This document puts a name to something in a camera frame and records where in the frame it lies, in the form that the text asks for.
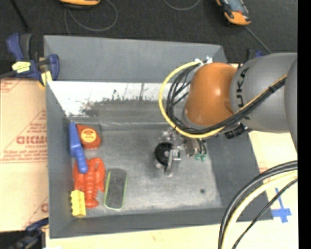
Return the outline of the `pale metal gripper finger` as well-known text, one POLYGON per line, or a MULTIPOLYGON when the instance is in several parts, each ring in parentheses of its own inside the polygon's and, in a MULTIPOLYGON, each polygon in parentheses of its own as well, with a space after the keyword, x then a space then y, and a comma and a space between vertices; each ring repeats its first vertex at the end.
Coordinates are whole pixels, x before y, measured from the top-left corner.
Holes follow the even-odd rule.
POLYGON ((180 162, 180 150, 174 150, 172 153, 172 175, 175 175, 178 172, 180 162))
POLYGON ((166 166, 165 166, 165 169, 164 169, 164 174, 166 176, 170 176, 170 174, 171 174, 171 171, 172 171, 172 161, 173 161, 173 155, 172 155, 172 152, 169 152, 168 156, 167 156, 166 166))

